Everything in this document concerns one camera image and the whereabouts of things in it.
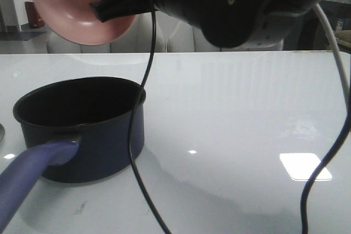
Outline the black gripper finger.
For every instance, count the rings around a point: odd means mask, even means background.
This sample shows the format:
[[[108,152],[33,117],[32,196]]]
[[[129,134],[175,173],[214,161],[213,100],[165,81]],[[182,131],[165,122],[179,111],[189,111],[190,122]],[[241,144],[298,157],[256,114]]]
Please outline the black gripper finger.
[[[152,0],[99,0],[89,6],[101,22],[154,11]]]

